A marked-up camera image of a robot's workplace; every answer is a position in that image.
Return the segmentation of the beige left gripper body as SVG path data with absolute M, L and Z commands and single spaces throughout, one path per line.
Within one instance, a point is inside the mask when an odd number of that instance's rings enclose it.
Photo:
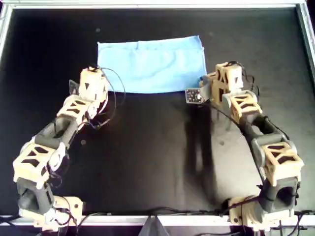
M 107 78 L 101 69 L 89 66 L 81 71 L 78 91 L 84 100 L 106 100 L 108 86 Z

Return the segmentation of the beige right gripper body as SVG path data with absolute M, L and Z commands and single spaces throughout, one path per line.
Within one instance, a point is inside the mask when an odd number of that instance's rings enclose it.
M 220 104 L 223 94 L 243 88 L 242 67 L 232 62 L 216 64 L 210 81 L 212 98 L 216 104 Z

